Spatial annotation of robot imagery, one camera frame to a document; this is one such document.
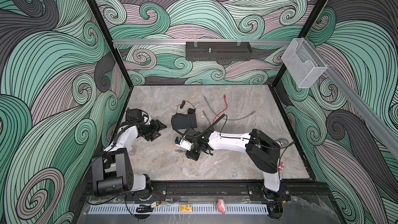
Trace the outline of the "black network switch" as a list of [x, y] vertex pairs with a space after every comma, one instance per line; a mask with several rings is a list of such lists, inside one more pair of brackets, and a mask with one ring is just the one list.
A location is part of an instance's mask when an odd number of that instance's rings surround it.
[[196, 114], [175, 114], [171, 119], [171, 124], [174, 130], [196, 128], [198, 126]]

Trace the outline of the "pink item under left arm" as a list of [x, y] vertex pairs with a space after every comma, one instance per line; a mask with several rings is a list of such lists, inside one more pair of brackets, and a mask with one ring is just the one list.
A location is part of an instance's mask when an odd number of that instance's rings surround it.
[[133, 156], [136, 155], [136, 150], [135, 150], [135, 149], [131, 149], [131, 150], [128, 152], [128, 154], [129, 154], [130, 157], [133, 157]]

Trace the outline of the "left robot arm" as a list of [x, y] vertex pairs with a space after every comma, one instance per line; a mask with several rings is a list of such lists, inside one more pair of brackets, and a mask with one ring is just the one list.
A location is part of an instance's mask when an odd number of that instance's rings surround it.
[[166, 129], [140, 109], [127, 109], [115, 139], [102, 154], [92, 158], [92, 189], [97, 197], [116, 196], [133, 192], [141, 196], [152, 194], [151, 180], [146, 174], [135, 174], [129, 158], [133, 142], [138, 138], [154, 141]]

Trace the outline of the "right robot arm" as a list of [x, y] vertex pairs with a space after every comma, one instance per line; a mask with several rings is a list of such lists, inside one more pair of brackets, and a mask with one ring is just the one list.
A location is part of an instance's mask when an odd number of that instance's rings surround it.
[[262, 171], [264, 187], [272, 192], [280, 190], [279, 164], [284, 146], [258, 129], [250, 133], [228, 134], [214, 130], [195, 133], [189, 128], [175, 139], [175, 144], [186, 151], [189, 159], [197, 161], [200, 154], [212, 155], [216, 150], [230, 150], [245, 153], [254, 165]]

